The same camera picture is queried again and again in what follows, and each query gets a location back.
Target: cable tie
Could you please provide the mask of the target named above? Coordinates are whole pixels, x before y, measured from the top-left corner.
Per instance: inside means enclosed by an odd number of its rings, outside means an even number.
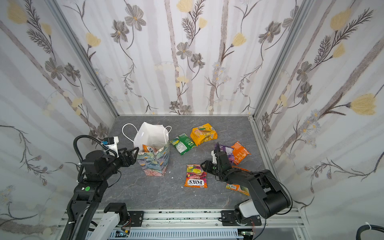
[[[372,229],[371,225],[368,222],[365,222],[365,224],[369,226],[370,230]]]

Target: gift bag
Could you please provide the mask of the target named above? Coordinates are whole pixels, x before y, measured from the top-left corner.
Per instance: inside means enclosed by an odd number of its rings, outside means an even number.
[[[132,140],[124,134],[124,127],[126,125],[134,125],[127,123],[122,127],[121,131],[126,138],[133,142],[134,147],[139,147],[136,161],[140,164],[145,174],[147,176],[164,176],[169,161],[168,139],[172,127],[143,122],[139,130],[134,126],[137,134],[134,140]],[[143,144],[155,148],[157,151],[154,153],[144,152]]]

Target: candy packet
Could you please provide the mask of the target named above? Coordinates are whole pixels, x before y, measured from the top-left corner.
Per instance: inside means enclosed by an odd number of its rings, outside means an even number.
[[[184,187],[207,188],[207,173],[198,164],[187,165],[187,178]]]
[[[251,155],[251,153],[247,151],[238,141],[231,147],[234,148],[232,151],[235,156],[233,163],[236,165],[238,165],[248,154]]]
[[[235,161],[235,156],[233,155],[233,148],[232,147],[220,145],[220,151],[222,151],[222,152],[225,151],[227,153],[227,157],[228,157],[228,160],[230,163],[233,163]]]
[[[196,144],[185,134],[182,133],[170,141],[176,147],[180,155],[196,147]]]
[[[158,151],[156,148],[150,147],[150,146],[147,146],[147,145],[144,145],[144,144],[143,144],[143,148],[144,148],[144,152],[155,153],[155,152]]]
[[[190,137],[195,142],[196,146],[199,146],[204,142],[217,139],[217,132],[209,123],[207,123],[193,128]]]
[[[242,186],[237,185],[237,184],[227,184],[225,188],[226,189],[232,189],[232,190],[241,192],[242,194],[249,196],[249,190],[246,187],[242,187]]]

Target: wall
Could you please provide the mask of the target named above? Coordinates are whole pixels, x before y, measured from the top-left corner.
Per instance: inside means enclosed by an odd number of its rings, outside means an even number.
[[[0,6],[0,235],[50,239],[76,185],[73,139],[114,118],[44,1]]]
[[[301,1],[58,3],[120,114],[251,114]]]
[[[384,225],[383,14],[378,0],[315,1],[257,116],[313,240]]]

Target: marble surface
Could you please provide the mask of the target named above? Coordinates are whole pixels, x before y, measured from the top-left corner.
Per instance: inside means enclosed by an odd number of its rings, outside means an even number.
[[[200,164],[212,159],[211,151],[214,144],[232,146],[239,141],[252,155],[248,155],[238,165],[248,170],[262,170],[264,164],[256,144],[253,131],[246,116],[120,116],[116,119],[109,136],[119,137],[119,148],[133,147],[133,143],[121,133],[126,123],[134,124],[137,129],[143,122],[172,126],[170,139],[185,132],[191,133],[192,128],[210,123],[217,131],[217,140],[205,142],[180,155],[170,145],[170,157],[167,173],[163,177],[146,176],[139,164],[120,168],[122,177],[113,187],[108,188],[100,207],[110,202],[125,202],[127,208],[231,208],[249,197],[226,189],[226,183],[218,182],[211,174],[207,175],[208,188],[184,187],[187,164]],[[128,125],[124,133],[134,138],[136,131]],[[113,175],[109,184],[114,183],[119,174]]]

